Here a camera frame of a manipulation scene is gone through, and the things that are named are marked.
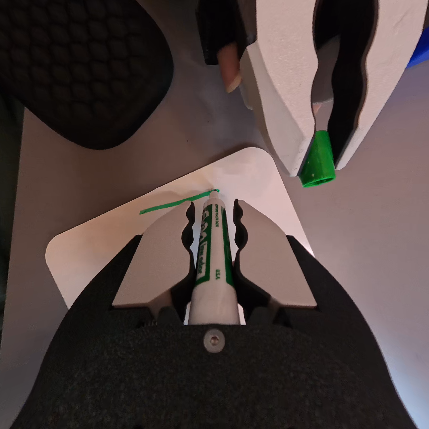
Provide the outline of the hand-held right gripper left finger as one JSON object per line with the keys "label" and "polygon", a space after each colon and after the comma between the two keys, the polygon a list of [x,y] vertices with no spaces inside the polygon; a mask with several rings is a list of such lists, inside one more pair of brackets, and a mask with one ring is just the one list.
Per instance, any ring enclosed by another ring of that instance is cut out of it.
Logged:
{"label": "hand-held right gripper left finger", "polygon": [[147,307],[157,317],[173,307],[185,317],[195,281],[192,251],[195,205],[185,201],[153,222],[142,238],[113,300],[114,308]]}

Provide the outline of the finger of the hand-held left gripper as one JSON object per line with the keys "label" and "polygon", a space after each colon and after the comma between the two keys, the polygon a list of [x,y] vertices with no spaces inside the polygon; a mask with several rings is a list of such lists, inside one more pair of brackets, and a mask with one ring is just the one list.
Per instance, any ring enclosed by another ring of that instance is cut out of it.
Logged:
{"label": "finger of the hand-held left gripper", "polygon": [[322,49],[322,71],[314,44],[319,1],[240,1],[243,86],[271,154],[297,176],[316,129],[327,129],[333,107],[328,76],[334,42]]}
{"label": "finger of the hand-held left gripper", "polygon": [[428,1],[336,1],[339,53],[328,133],[335,168],[352,158],[399,82],[423,30]]}

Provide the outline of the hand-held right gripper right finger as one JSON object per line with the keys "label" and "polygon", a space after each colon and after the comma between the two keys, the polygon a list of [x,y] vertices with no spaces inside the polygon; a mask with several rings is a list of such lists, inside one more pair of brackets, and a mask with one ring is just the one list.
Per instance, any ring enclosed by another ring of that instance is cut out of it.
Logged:
{"label": "hand-held right gripper right finger", "polygon": [[233,207],[237,253],[233,280],[244,316],[256,308],[275,315],[279,308],[317,309],[287,234],[244,200]]}

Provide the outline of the green whiteboard marker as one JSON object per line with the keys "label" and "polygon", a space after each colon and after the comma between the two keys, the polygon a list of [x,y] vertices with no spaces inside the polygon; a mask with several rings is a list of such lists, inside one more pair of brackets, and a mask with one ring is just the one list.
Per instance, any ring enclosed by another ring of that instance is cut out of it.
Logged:
{"label": "green whiteboard marker", "polygon": [[215,189],[202,207],[196,277],[187,324],[240,325],[227,211]]}

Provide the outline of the green marker cap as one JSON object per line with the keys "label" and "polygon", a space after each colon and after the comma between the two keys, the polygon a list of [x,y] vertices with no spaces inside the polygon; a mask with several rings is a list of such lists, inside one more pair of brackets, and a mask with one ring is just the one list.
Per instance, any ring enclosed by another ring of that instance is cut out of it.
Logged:
{"label": "green marker cap", "polygon": [[336,178],[329,133],[315,132],[313,143],[304,162],[299,179],[303,188],[329,183]]}

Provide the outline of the white whiteboard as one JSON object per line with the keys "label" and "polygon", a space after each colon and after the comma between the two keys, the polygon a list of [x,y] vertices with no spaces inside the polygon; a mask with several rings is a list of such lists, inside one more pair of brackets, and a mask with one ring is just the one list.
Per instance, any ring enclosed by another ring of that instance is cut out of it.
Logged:
{"label": "white whiteboard", "polygon": [[273,158],[263,149],[248,147],[52,238],[46,248],[46,263],[67,308],[135,235],[171,210],[173,202],[206,193],[194,201],[193,230],[194,234],[199,232],[202,206],[212,189],[220,191],[226,205],[233,257],[238,250],[234,243],[235,199],[262,212],[314,256]]}

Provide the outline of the person's left hand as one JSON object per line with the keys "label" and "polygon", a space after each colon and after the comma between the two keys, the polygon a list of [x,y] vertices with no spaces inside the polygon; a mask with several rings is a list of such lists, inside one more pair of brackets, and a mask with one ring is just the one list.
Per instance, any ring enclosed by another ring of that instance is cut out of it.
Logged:
{"label": "person's left hand", "polygon": [[217,52],[217,61],[225,90],[232,93],[242,82],[237,42],[223,46]]}

